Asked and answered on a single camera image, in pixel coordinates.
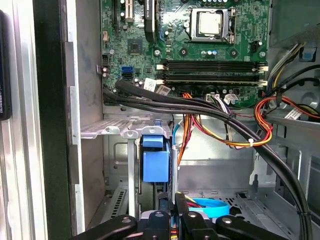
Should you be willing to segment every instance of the mounting hole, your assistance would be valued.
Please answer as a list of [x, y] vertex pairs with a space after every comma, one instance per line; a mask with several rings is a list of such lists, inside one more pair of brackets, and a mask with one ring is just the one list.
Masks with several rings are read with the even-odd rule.
[[188, 55], [188, 50], [185, 47], [183, 47], [180, 49], [179, 54], [180, 56], [185, 57]]

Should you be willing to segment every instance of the black ram slot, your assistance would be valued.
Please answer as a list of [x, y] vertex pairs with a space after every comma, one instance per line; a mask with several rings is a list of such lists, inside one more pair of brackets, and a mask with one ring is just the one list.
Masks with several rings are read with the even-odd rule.
[[260, 66], [251, 61], [194, 61], [194, 60], [162, 60], [164, 70], [170, 72], [256, 72]]
[[241, 75], [186, 75], [186, 74], [159, 74], [158, 79], [164, 80], [165, 85], [207, 85], [207, 84], [239, 84], [257, 85], [259, 76]]

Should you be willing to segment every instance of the cpu socket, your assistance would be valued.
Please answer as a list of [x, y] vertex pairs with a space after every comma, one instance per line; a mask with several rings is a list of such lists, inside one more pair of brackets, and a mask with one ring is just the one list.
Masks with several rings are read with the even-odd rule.
[[235, 42], [234, 8], [194, 8], [190, 21], [184, 24], [191, 42], [230, 43]]

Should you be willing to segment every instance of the sata port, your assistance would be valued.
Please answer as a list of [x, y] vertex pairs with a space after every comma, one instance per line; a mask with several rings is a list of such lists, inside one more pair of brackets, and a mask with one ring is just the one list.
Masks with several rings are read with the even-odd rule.
[[134, 67], [133, 66], [122, 66], [121, 67], [121, 72], [122, 73], [133, 73], [134, 72]]

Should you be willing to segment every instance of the metal frame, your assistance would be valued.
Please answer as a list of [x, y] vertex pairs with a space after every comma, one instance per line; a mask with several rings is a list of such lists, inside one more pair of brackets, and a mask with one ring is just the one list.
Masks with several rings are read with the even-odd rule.
[[31, 0], [1, 1], [8, 30], [12, 117], [1, 122], [3, 239], [48, 239]]

